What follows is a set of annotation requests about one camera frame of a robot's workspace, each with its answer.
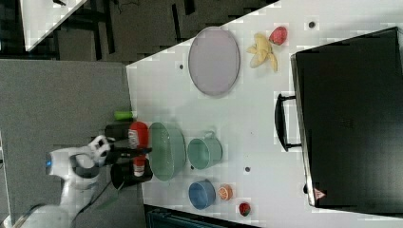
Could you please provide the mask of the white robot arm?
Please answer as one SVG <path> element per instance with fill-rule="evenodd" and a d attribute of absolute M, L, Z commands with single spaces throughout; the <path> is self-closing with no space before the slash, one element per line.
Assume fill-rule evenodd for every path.
<path fill-rule="evenodd" d="M 11 228 L 71 228 L 76 217 L 95 201 L 95 188 L 103 166 L 114 164 L 119 158 L 134 160 L 151 151 L 151 148 L 86 145 L 50 152 L 47 172 L 64 181 L 60 203 L 33 206 Z"/>

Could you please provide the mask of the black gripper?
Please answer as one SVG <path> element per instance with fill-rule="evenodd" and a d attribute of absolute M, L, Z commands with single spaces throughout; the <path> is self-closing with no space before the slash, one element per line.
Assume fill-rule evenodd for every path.
<path fill-rule="evenodd" d="M 113 147 L 106 154 L 106 164 L 114 164 L 118 159 L 133 159 L 140 157 L 142 155 L 149 154 L 152 151 L 151 148 L 123 148 L 123 147 Z"/>

